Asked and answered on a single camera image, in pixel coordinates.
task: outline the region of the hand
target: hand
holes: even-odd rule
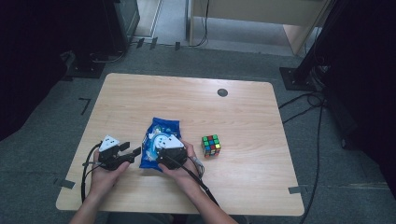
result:
[[[181,139],[180,141],[184,144],[184,147],[187,150],[187,156],[190,158],[196,157],[194,146]],[[188,194],[192,192],[197,192],[197,190],[201,191],[201,188],[197,184],[197,182],[182,168],[178,168],[176,170],[169,170],[165,165],[161,163],[159,164],[159,166],[163,170],[164,174],[169,175],[176,181],[177,185],[184,193]],[[198,176],[195,164],[190,159],[187,159],[187,161],[184,163],[184,166]]]
[[[98,158],[99,151],[95,150],[93,161],[98,162]],[[102,167],[97,167],[98,165],[93,165],[91,188],[88,197],[95,197],[99,201],[102,201],[117,183],[119,176],[126,171],[130,164],[126,161],[115,171],[108,171]]]

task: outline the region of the snack bag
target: snack bag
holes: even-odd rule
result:
[[[140,168],[148,169],[153,168],[162,171],[158,166],[157,151],[154,146],[154,139],[159,135],[165,135],[169,137],[173,134],[176,138],[180,138],[180,126],[178,120],[167,120],[153,118],[151,125],[146,131],[145,138],[142,142],[142,160],[140,162]]]

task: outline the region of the person's left hand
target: person's left hand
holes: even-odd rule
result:
[[[98,162],[98,159],[99,151],[95,150],[93,161]],[[87,197],[91,196],[102,201],[117,183],[119,176],[126,171],[130,164],[131,163],[126,161],[115,171],[108,171],[102,167],[96,168],[97,165],[93,165],[92,169],[94,170],[92,170],[91,188]]]

